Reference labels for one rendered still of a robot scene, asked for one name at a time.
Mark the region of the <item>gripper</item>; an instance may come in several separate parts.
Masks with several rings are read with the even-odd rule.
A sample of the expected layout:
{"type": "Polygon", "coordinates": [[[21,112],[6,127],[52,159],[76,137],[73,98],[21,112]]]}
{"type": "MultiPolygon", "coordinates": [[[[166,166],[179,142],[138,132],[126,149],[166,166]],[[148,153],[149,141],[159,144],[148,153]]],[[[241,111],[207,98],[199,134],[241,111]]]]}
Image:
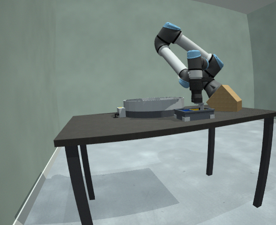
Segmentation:
{"type": "Polygon", "coordinates": [[[202,77],[202,70],[190,70],[189,86],[192,92],[192,102],[199,104],[199,110],[204,110],[204,102],[202,101],[203,82],[212,82],[212,77],[202,77]]]}

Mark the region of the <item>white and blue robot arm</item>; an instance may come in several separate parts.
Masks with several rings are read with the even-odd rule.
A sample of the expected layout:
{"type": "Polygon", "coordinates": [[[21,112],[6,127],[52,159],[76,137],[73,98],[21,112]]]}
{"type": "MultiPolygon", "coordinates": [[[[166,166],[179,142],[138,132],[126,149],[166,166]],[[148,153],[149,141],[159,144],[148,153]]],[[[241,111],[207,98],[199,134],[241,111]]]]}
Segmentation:
{"type": "Polygon", "coordinates": [[[203,89],[210,98],[215,91],[222,85],[214,77],[222,69],[224,64],[215,54],[208,54],[190,39],[182,34],[181,28],[165,23],[154,41],[157,53],[162,56],[166,62],[180,77],[179,83],[184,88],[189,88],[189,70],[202,70],[202,77],[212,77],[212,82],[203,82],[203,89]],[[187,51],[188,68],[173,54],[170,50],[170,43],[178,44],[187,51]]]}

